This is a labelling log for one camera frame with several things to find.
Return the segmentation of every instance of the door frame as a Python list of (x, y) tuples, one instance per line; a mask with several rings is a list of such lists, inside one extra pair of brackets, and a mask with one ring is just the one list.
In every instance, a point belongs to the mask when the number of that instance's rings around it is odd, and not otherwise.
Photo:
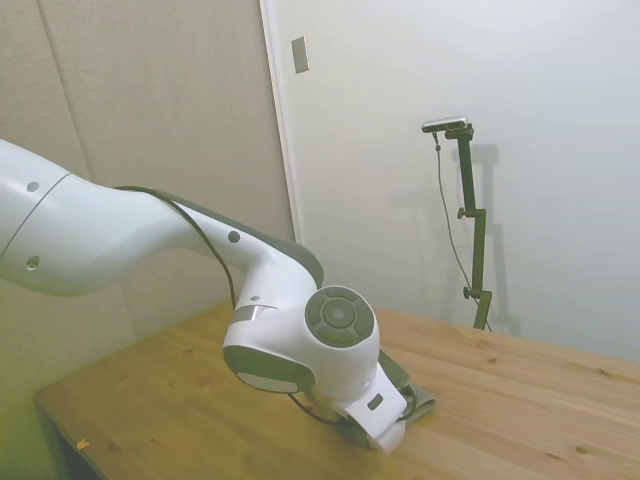
[(260, 0), (260, 14), (262, 16), (262, 29), (264, 42), (267, 47), (267, 60), (269, 62), (269, 75), (271, 77), (271, 89), (273, 91), (273, 103), (276, 109), (276, 121), (278, 122), (278, 134), (280, 136), (280, 148), (284, 164), (284, 175), (287, 182), (289, 205), (291, 208), (291, 221), (296, 242), (305, 244), (304, 223), (302, 220), (302, 208), (300, 206), (299, 183), (297, 175), (297, 163), (292, 141), (288, 133), (287, 102), (284, 92), (281, 55), (276, 41), (275, 15), (273, 14), (273, 0)]

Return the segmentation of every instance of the black cable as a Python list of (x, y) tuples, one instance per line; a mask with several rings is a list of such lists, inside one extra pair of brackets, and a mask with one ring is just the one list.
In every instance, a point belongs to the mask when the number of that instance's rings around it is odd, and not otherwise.
[[(467, 276), (467, 272), (465, 272), (464, 267), (462, 266), (462, 262), (460, 261), (460, 257), (458, 256), (458, 249), (456, 248), (455, 243), (453, 242), (453, 234), (451, 233), (451, 220), (449, 220), (449, 209), (447, 208), (447, 201), (444, 199), (444, 191), (442, 189), (442, 165), (440, 161), (440, 143), (438, 142), (438, 134), (433, 132), (433, 139), (436, 141), (436, 154), (438, 155), (438, 186), (440, 187), (440, 198), (442, 199), (442, 206), (444, 207), (444, 216), (447, 220), (447, 231), (449, 233), (449, 243), (451, 244), (451, 248), (453, 249), (453, 255), (456, 257), (456, 262), (458, 263), (458, 267), (460, 267), (460, 271), (462, 272), (462, 276), (464, 277), (464, 281), (467, 283), (467, 288), (471, 290), (471, 283), (469, 282), (469, 277)], [(479, 306), (478, 300), (471, 297), (472, 300), (476, 303), (476, 306)], [(491, 325), (489, 324), (489, 320), (486, 321), (487, 328), (490, 332), (493, 332)]]
[(231, 277), (231, 272), (229, 271), (229, 267), (227, 267), (226, 262), (220, 256), (220, 254), (216, 250), (216, 247), (213, 246), (213, 244), (211, 243), (211, 240), (209, 240), (209, 237), (207, 237), (207, 234), (204, 233), (202, 228), (200, 228), (200, 225), (198, 225), (198, 223), (191, 217), (191, 215), (185, 212), (184, 209), (173, 199), (167, 197), (161, 192), (158, 192), (157, 190), (153, 190), (151, 188), (145, 188), (145, 187), (137, 187), (137, 186), (115, 187), (115, 189), (125, 190), (129, 192), (146, 193), (148, 195), (151, 195), (152, 197), (156, 197), (157, 199), (162, 200), (164, 203), (166, 203), (171, 208), (173, 208), (176, 212), (178, 212), (180, 216), (182, 216), (182, 218), (184, 218), (193, 227), (193, 229), (198, 233), (198, 235), (200, 235), (202, 240), (204, 240), (204, 243), (206, 243), (207, 247), (209, 247), (209, 250), (211, 250), (211, 253), (213, 253), (213, 255), (216, 257), (218, 262), (220, 262), (220, 265), (222, 266), (222, 269), (224, 270), (224, 273), (227, 276), (227, 281), (229, 282), (229, 294), (231, 295), (231, 305), (233, 306), (234, 309), (236, 308), (236, 292), (233, 287), (233, 278)]
[(344, 422), (341, 422), (340, 420), (333, 421), (333, 420), (327, 420), (326, 418), (319, 417), (318, 415), (313, 413), (311, 410), (309, 410), (309, 408), (307, 408), (304, 405), (302, 405), (302, 403), (300, 403), (300, 401), (292, 393), (289, 393), (287, 395), (289, 395), (289, 398), (291, 400), (293, 400), (293, 403), (295, 403), (296, 405), (298, 405), (298, 407), (300, 407), (300, 410), (302, 410), (304, 413), (306, 413), (310, 417), (315, 418), (319, 422), (325, 423), (327, 425), (334, 425), (334, 426), (338, 426), (338, 425), (343, 425), (344, 424)]

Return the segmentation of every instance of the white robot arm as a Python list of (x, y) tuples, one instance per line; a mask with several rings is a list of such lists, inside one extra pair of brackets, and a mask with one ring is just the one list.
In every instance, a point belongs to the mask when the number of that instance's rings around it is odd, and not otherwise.
[(367, 301), (345, 287), (321, 288), (322, 267), (301, 245), (163, 195), (170, 203), (95, 185), (0, 140), (0, 277), (78, 295), (160, 250), (217, 250), (246, 273), (223, 348), (238, 378), (270, 392), (305, 392), (333, 412), (343, 433), (393, 450), (404, 435), (402, 416), (420, 412), (408, 377), (380, 351)]

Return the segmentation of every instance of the white wall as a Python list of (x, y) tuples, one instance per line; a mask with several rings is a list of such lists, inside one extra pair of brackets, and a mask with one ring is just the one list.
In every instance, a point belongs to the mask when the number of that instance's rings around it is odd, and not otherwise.
[[(0, 138), (293, 237), (257, 0), (0, 1)], [(228, 292), (175, 250), (92, 295), (0, 282), (0, 479), (58, 478), (36, 390)]]
[[(265, 3), (301, 237), (330, 283), (472, 324), (419, 128), (465, 113), (494, 328), (640, 360), (638, 2)], [(295, 75), (301, 35), (311, 69)], [(452, 221), (470, 269), (472, 223)]]

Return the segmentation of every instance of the wood grain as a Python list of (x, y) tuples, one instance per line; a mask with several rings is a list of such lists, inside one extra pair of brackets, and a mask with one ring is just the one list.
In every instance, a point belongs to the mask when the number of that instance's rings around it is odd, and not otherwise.
[(39, 403), (109, 479), (640, 479), (640, 365), (379, 311), (387, 351), (438, 396), (384, 456), (236, 380), (230, 316), (156, 334)]

